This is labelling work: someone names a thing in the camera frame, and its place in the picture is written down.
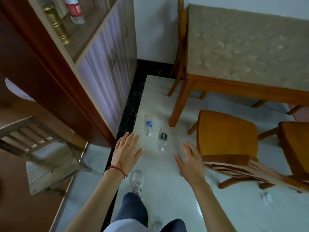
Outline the wooden chair with tall back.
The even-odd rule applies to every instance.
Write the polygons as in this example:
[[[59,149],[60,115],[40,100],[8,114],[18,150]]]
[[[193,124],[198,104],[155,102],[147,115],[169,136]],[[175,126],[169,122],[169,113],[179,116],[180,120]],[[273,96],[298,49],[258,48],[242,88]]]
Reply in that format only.
[[[172,70],[169,77],[173,74],[176,75],[176,79],[168,92],[167,96],[172,96],[178,83],[184,78],[185,74],[185,56],[186,56],[186,44],[187,44],[187,12],[184,8],[184,0],[177,0],[177,13],[178,13],[178,48],[176,59],[174,61]]]

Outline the person's left hand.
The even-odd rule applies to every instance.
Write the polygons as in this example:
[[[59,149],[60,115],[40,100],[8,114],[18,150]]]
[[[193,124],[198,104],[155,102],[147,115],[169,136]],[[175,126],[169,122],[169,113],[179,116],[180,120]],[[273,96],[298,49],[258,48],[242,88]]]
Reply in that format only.
[[[121,179],[126,178],[137,164],[134,162],[134,155],[138,151],[138,141],[139,135],[126,132],[116,144],[108,171],[119,175]]]

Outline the wooden table with marble top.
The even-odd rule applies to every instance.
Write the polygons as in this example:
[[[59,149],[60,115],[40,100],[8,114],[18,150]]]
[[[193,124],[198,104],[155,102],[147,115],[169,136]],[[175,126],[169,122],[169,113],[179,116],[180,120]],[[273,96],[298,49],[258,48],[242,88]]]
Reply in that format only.
[[[309,20],[189,4],[175,127],[192,90],[309,106]]]

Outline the blue jeans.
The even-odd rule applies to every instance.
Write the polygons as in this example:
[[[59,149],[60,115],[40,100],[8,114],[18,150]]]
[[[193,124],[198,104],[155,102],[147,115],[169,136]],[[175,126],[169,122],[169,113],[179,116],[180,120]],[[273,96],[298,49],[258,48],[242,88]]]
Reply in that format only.
[[[122,219],[135,219],[148,228],[149,218],[147,209],[142,200],[133,192],[125,194],[123,197],[122,206],[113,222]],[[157,226],[157,231],[155,231],[155,228],[156,227],[154,226],[153,232],[187,232],[185,223],[181,219],[174,219],[162,228]]]

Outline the person's right forearm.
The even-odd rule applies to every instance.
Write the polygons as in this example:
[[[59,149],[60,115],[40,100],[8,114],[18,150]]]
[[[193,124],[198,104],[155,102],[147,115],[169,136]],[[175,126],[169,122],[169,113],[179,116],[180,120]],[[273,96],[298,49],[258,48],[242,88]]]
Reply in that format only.
[[[208,183],[197,183],[191,187],[199,204],[207,232],[237,232]]]

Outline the person's right hand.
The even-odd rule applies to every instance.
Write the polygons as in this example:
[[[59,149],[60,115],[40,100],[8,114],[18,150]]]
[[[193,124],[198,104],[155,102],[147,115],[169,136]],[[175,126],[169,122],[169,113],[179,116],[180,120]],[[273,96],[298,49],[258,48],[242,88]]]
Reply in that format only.
[[[193,190],[206,183],[204,167],[201,155],[197,148],[190,142],[180,144],[186,157],[184,169],[180,170],[180,175],[187,181]]]

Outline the clear bottle with red label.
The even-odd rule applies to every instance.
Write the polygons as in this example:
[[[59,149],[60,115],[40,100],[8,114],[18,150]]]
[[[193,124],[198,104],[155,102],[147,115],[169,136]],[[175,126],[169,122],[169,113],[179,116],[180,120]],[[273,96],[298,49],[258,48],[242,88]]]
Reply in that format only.
[[[85,23],[78,0],[64,0],[64,2],[68,8],[72,22],[78,25]]]

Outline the person's left forearm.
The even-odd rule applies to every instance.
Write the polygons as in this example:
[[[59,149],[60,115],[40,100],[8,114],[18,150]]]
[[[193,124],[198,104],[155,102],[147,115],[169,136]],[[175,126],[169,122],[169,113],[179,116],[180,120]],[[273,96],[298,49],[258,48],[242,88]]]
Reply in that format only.
[[[107,170],[90,198],[64,232],[100,232],[122,181],[119,175]]]

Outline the clear bottle with blue label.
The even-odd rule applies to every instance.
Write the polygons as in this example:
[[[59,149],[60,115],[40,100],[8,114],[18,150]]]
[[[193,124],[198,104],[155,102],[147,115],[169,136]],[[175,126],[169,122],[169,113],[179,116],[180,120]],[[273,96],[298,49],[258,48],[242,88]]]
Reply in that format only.
[[[150,115],[145,115],[144,131],[145,131],[146,136],[152,135],[152,128],[153,128],[152,117]]]

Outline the dark brown wooden door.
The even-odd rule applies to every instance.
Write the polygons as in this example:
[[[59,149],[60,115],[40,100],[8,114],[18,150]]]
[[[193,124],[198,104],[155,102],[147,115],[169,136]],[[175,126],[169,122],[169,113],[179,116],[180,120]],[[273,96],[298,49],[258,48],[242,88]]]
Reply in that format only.
[[[0,75],[91,144],[116,138],[27,0],[0,0]]]

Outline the white shirt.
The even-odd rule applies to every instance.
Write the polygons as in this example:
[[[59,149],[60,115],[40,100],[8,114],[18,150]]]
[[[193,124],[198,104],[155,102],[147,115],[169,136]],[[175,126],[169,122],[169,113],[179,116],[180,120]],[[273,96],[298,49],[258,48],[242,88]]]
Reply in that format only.
[[[135,219],[122,219],[112,222],[103,232],[151,232]]]

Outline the clear bottle with green label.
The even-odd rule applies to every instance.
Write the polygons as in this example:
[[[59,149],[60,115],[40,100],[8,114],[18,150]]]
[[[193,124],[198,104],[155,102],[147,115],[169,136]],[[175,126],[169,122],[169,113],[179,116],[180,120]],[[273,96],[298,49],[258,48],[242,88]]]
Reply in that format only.
[[[167,132],[166,129],[161,128],[160,134],[159,134],[159,139],[158,139],[158,150],[159,151],[165,150],[167,141],[168,141],[168,132]]]

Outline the wooden chair with orange seat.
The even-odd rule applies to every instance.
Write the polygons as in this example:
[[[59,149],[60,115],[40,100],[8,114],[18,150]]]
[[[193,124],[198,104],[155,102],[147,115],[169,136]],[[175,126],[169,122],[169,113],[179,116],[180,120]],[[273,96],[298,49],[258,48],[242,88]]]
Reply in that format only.
[[[309,186],[309,122],[283,121],[258,134],[258,140],[276,135],[292,178]]]

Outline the white sneaker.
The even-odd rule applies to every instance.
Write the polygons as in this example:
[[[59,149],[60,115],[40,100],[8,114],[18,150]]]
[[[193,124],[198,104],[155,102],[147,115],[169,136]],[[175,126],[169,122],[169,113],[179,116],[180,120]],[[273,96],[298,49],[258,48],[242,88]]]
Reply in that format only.
[[[142,200],[142,187],[143,187],[144,177],[140,170],[135,170],[132,176],[132,188],[133,193],[137,195]]]

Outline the wooden cabinet with pale doors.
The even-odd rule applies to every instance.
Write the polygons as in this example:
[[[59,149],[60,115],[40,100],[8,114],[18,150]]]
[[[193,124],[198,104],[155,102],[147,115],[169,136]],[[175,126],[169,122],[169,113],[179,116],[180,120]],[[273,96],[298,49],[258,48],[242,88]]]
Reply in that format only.
[[[137,68],[134,0],[78,0],[85,20],[74,24],[64,0],[51,0],[67,29],[63,45],[41,1],[27,0],[116,137]]]

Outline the wooden chair with carved backrest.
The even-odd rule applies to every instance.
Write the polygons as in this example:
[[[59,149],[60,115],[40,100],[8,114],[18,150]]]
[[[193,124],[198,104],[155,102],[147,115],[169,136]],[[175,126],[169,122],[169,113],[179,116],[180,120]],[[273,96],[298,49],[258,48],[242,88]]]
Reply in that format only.
[[[195,131],[197,149],[206,168],[230,177],[218,184],[219,189],[242,182],[260,182],[261,190],[281,186],[309,194],[309,186],[305,183],[259,162],[257,127],[252,122],[225,113],[201,110],[188,135]]]

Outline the golden yellow bottle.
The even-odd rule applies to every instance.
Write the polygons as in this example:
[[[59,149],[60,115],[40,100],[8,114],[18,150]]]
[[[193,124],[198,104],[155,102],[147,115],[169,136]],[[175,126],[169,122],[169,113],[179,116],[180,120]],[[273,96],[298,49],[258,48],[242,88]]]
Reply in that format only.
[[[67,29],[64,26],[60,15],[58,14],[55,3],[51,0],[41,1],[42,8],[52,24],[57,36],[60,38],[63,45],[68,45],[70,42],[70,37],[68,35]]]

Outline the weathered grey wooden chair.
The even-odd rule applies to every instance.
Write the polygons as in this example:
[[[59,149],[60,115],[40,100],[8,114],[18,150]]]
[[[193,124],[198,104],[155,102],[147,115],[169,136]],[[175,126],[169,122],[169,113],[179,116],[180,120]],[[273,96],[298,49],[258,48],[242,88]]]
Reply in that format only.
[[[0,149],[26,161],[29,192],[55,192],[78,172],[92,172],[80,155],[83,148],[31,116],[0,127]]]

